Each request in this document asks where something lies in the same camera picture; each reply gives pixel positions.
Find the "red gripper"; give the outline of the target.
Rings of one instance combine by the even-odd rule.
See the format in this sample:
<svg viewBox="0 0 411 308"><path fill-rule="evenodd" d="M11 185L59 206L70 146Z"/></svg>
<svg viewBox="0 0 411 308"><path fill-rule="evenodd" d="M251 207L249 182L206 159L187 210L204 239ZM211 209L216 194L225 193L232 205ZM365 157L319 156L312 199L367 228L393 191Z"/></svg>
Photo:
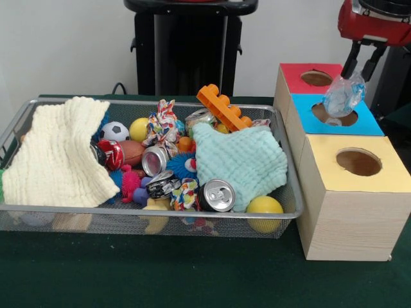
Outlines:
<svg viewBox="0 0 411 308"><path fill-rule="evenodd" d="M338 14L340 35L352 41L351 50L341 71L343 79L350 79L356 66L362 40L382 42L388 46L410 43L410 1L344 1ZM378 46L362 70L362 78L369 81L386 51Z"/></svg>

